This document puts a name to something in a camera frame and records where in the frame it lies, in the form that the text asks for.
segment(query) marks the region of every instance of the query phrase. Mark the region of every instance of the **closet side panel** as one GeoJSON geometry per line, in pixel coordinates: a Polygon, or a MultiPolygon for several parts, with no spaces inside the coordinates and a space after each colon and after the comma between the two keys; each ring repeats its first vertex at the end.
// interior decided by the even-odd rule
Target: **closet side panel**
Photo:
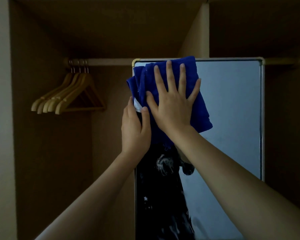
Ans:
{"type": "Polygon", "coordinates": [[[0,0],[0,240],[17,239],[8,0],[0,0]]]}
{"type": "Polygon", "coordinates": [[[34,239],[92,183],[89,112],[37,114],[32,103],[59,86],[69,52],[10,2],[18,239],[34,239]]]}
{"type": "MultiPolygon", "coordinates": [[[[93,170],[97,179],[121,152],[121,124],[123,110],[131,92],[126,79],[132,76],[130,66],[95,67],[96,87],[107,109],[92,115],[93,170]]],[[[117,240],[135,238],[133,172],[122,187],[114,204],[100,226],[98,239],[117,240]]]]}
{"type": "MultiPolygon", "coordinates": [[[[281,56],[300,58],[300,46],[281,56]]],[[[265,182],[300,208],[300,64],[266,66],[265,182]]]]}
{"type": "Polygon", "coordinates": [[[209,58],[209,4],[203,3],[192,22],[178,57],[209,58]]]}

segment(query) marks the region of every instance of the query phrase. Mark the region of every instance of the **wardrobe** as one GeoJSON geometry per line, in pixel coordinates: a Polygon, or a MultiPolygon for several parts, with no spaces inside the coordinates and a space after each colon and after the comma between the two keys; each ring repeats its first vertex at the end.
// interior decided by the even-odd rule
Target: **wardrobe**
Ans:
{"type": "MultiPolygon", "coordinates": [[[[300,0],[0,0],[0,240],[34,239],[121,151],[130,64],[89,66],[104,111],[31,111],[67,58],[280,58],[265,71],[265,181],[300,207],[298,17],[300,0]]],[[[134,239],[134,210],[132,173],[96,238],[134,239]]]]}

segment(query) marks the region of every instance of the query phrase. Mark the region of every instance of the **cleaning cloth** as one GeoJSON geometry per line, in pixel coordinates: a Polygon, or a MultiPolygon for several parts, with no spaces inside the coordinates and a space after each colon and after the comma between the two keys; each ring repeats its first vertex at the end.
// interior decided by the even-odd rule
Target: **cleaning cloth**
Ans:
{"type": "MultiPolygon", "coordinates": [[[[186,90],[185,96],[188,98],[195,87],[196,81],[198,80],[196,59],[194,56],[188,56],[181,59],[171,60],[172,70],[176,80],[176,87],[179,86],[179,76],[180,76],[180,65],[184,63],[185,73],[186,73],[186,90]]],[[[167,83],[167,73],[166,73],[166,61],[149,63],[145,66],[136,66],[133,68],[134,76],[127,80],[128,86],[132,92],[134,99],[135,108],[138,112],[144,106],[147,106],[150,112],[151,121],[151,143],[163,143],[166,146],[173,145],[172,141],[168,136],[158,128],[152,114],[151,110],[147,104],[146,91],[150,91],[154,97],[154,100],[159,104],[159,94],[155,81],[154,66],[158,65],[161,77],[163,79],[164,85],[168,90],[167,83]]],[[[212,124],[209,120],[209,113],[207,111],[204,99],[201,93],[198,94],[196,100],[192,106],[192,114],[190,124],[197,132],[207,131],[212,128],[212,124]]]]}

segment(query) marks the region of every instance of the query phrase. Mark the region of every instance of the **hand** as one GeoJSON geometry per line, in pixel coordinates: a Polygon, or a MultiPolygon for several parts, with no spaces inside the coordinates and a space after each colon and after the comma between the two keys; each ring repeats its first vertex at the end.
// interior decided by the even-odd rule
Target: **hand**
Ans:
{"type": "Polygon", "coordinates": [[[154,77],[159,93],[159,106],[156,104],[151,92],[147,91],[147,103],[158,127],[166,133],[173,141],[173,135],[178,130],[190,126],[192,105],[200,92],[201,79],[196,81],[191,95],[186,99],[186,68],[184,64],[180,65],[179,88],[176,88],[171,61],[166,65],[168,91],[164,86],[160,70],[156,65],[154,67],[154,77]]]}
{"type": "Polygon", "coordinates": [[[151,143],[150,114],[148,108],[143,107],[141,114],[142,126],[134,108],[132,97],[130,97],[122,116],[122,153],[136,157],[139,161],[146,154],[151,143]]]}

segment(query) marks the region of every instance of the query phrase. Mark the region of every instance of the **person's left hand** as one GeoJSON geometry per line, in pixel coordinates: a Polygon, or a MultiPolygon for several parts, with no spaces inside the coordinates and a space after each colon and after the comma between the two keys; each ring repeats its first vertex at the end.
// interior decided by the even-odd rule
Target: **person's left hand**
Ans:
{"type": "Polygon", "coordinates": [[[150,114],[147,107],[141,110],[142,125],[130,97],[122,116],[122,153],[134,157],[138,162],[143,158],[151,143],[150,114]]]}

